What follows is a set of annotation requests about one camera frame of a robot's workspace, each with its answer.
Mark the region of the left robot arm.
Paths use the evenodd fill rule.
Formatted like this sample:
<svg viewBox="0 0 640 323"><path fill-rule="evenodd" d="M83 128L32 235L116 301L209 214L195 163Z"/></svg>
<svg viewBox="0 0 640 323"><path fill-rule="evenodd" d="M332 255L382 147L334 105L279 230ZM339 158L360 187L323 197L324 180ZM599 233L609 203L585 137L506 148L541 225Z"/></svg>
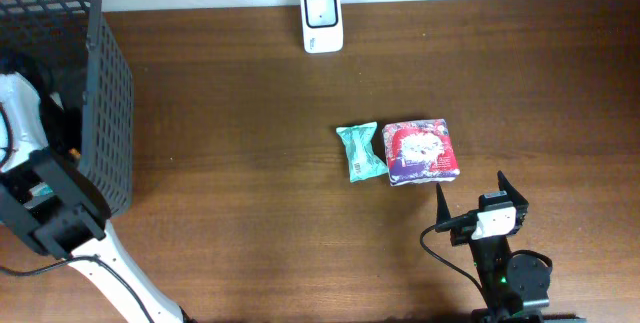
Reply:
<svg viewBox="0 0 640 323"><path fill-rule="evenodd" d="M187 322L120 242L99 190L49 143L49 102L20 73L1 76L1 221L28 248L92 283L128 322Z"/></svg>

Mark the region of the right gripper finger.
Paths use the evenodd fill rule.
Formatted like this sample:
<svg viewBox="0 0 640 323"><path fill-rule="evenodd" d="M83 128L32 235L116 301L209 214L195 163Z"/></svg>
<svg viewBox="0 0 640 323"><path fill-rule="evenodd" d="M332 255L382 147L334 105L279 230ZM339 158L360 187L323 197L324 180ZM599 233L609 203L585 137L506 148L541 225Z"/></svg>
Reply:
<svg viewBox="0 0 640 323"><path fill-rule="evenodd" d="M528 201L514 188L501 170L497 172L497 178L499 189L507 194L515 206L528 205Z"/></svg>
<svg viewBox="0 0 640 323"><path fill-rule="evenodd" d="M442 233L451 230L462 230L465 227L471 227L475 225L475 218L473 212L468 212L463 215L452 217L448 208L448 204L442 190L441 184L436 184L436 198L437 198L437 211L435 231Z"/></svg>

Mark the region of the pink purple pad pack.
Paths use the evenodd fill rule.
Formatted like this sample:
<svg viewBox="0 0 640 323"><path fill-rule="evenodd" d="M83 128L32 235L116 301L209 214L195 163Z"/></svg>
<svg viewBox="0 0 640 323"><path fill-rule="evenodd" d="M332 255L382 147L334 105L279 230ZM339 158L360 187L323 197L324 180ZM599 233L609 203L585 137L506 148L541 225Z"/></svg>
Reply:
<svg viewBox="0 0 640 323"><path fill-rule="evenodd" d="M450 182L460 175L444 119L390 123L382 136L392 186Z"/></svg>

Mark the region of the teal snack pouch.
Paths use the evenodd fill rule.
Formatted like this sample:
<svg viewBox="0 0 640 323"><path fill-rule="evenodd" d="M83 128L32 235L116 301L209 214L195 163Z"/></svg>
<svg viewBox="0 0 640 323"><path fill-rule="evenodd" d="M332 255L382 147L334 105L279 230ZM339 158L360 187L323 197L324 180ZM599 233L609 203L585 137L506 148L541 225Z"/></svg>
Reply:
<svg viewBox="0 0 640 323"><path fill-rule="evenodd" d="M373 151L372 139L377 127L376 122L369 122L336 128L345 147L351 183L388 173L386 164Z"/></svg>

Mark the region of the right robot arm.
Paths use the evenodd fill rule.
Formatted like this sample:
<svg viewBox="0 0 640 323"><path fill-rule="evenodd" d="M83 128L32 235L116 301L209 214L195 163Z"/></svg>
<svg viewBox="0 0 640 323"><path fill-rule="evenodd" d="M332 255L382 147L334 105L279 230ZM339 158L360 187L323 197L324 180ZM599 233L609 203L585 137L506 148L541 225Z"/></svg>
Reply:
<svg viewBox="0 0 640 323"><path fill-rule="evenodd" d="M471 313L474 322L542 322L549 305L553 262L531 251L513 251L508 238L522 228L529 202L497 174L498 190L479 197L479 207L453 217L440 185L432 230L448 232L453 246L467 245L478 276L472 283L486 307Z"/></svg>

